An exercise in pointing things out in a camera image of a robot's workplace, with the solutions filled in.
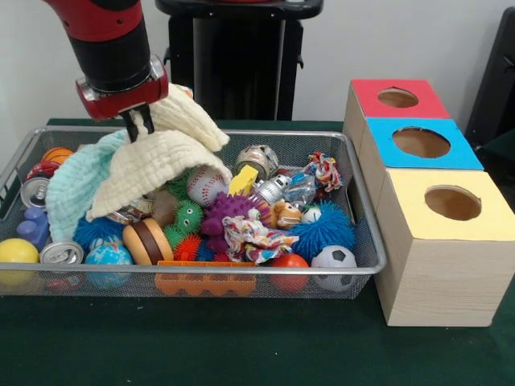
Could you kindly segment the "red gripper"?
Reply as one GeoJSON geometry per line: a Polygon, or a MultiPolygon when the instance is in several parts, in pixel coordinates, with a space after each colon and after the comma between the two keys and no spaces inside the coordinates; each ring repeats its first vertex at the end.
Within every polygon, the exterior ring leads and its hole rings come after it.
{"type": "Polygon", "coordinates": [[[121,115],[131,143],[138,139],[138,126],[134,121],[131,109],[138,107],[143,125],[148,134],[155,131],[150,106],[168,94],[167,72],[156,55],[150,56],[150,75],[135,88],[121,92],[106,93],[92,88],[86,79],[76,81],[76,90],[89,116],[96,121],[103,121],[121,115]]]}

